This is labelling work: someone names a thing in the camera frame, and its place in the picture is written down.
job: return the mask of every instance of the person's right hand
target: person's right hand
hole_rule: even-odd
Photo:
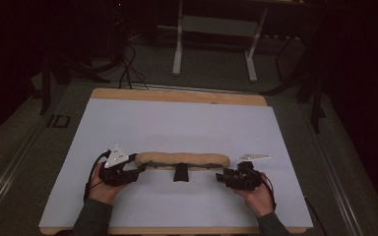
[[[244,198],[245,204],[254,212],[254,214],[256,214],[257,217],[261,217],[274,211],[272,196],[264,184],[261,184],[253,191],[233,191],[235,194]]]

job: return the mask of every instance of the black cable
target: black cable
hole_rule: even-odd
[[[272,184],[272,181],[270,181],[270,179],[263,173],[259,172],[260,175],[257,174],[258,171],[255,171],[255,170],[251,170],[251,169],[247,169],[249,172],[251,172],[254,176],[256,176],[257,178],[260,178],[262,179],[262,177],[264,176],[267,181],[269,181],[269,184],[266,183],[266,181],[262,181],[262,184],[265,185],[266,189],[269,191],[269,194],[270,194],[270,197],[272,198],[272,202],[273,202],[273,210],[276,209],[276,200],[275,200],[275,191],[273,189],[273,184]]]
[[[315,218],[317,218],[317,221],[318,221],[319,225],[321,226],[322,232],[324,233],[324,235],[327,236],[328,235],[327,231],[325,230],[324,225],[322,224],[321,219],[319,218],[317,211],[315,210],[314,206],[312,206],[311,202],[309,202],[308,197],[304,196],[303,198],[305,199],[305,201],[309,205],[309,207],[312,209],[312,212],[314,212]]]
[[[91,190],[91,189],[93,189],[94,187],[98,186],[100,183],[102,183],[102,181],[99,181],[99,183],[97,183],[97,184],[91,186],[91,187],[89,188],[89,190]]]
[[[92,181],[92,177],[94,176],[94,172],[95,172],[95,169],[96,169],[96,166],[97,164],[99,163],[99,161],[103,158],[103,157],[109,157],[109,154],[110,154],[110,150],[102,153],[100,156],[97,157],[97,159],[94,161],[94,165],[92,166],[92,169],[91,169],[91,173],[89,175],[89,178],[88,178],[88,183],[86,183],[85,185],[85,193],[84,193],[84,201],[88,198],[89,196],[89,191],[91,189],[91,181]]]
[[[128,79],[128,83],[130,83],[130,89],[132,89],[131,87],[131,82],[130,82],[130,79],[129,79],[129,74],[128,74],[128,69],[130,67],[130,65],[133,63],[135,57],[136,57],[136,50],[134,49],[134,47],[132,47],[130,44],[126,43],[125,44],[126,46],[130,47],[132,50],[133,50],[133,56],[131,57],[131,60],[129,61],[129,63],[127,64],[126,61],[124,60],[124,65],[125,65],[125,70],[124,72],[122,73],[121,75],[121,78],[119,79],[119,88],[121,89],[121,86],[122,86],[122,80],[124,79],[124,76],[125,74],[127,74],[127,79]]]
[[[133,65],[130,64],[130,68],[131,70],[134,72],[134,74],[136,75],[136,77],[138,78],[138,80],[146,87],[147,90],[149,90],[149,87],[147,86],[147,84],[144,82],[144,80],[146,79],[146,76],[141,73],[141,72],[138,72]]]

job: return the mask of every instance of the gray floor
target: gray floor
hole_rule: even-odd
[[[185,48],[181,75],[174,77],[171,75],[174,48],[166,38],[156,46],[132,45],[136,49],[134,68],[145,75],[149,89],[258,93],[280,84],[274,63],[282,47],[278,39],[265,38],[259,42],[254,56],[259,77],[256,84],[248,81],[242,51]],[[284,75],[294,66],[301,50],[296,42],[283,55]],[[89,96],[97,87],[118,87],[122,71],[120,68],[103,75],[112,80],[109,85],[79,77],[67,87],[54,85],[53,105],[47,116],[38,116],[40,101],[29,99],[0,127],[0,176],[11,160],[20,156],[25,159],[19,164],[17,177],[6,197],[0,201],[0,235],[41,235],[37,227],[40,217]],[[139,81],[135,74],[131,76],[133,81]],[[320,120],[321,134],[316,135],[309,124],[310,104],[297,103],[296,91],[297,88],[292,88],[267,100],[275,109],[304,195],[314,206],[328,235],[378,235],[378,197],[329,97],[324,96],[322,107],[327,117]],[[51,114],[71,116],[69,127],[45,128]],[[30,144],[29,148],[20,151],[23,144]],[[310,212],[315,227],[303,235],[323,235],[316,215],[311,209]]]

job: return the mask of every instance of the person's left hand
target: person's left hand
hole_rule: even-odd
[[[112,187],[106,185],[99,178],[99,170],[102,167],[102,163],[99,163],[94,169],[94,177],[90,184],[89,198],[100,201],[105,204],[112,205],[116,195],[125,188],[127,185],[121,185],[118,187]]]

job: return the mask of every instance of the sleeve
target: sleeve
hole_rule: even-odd
[[[278,219],[278,216],[272,212],[258,218],[260,235],[263,236],[287,236],[290,233]]]
[[[112,205],[87,199],[73,227],[71,236],[106,236]]]

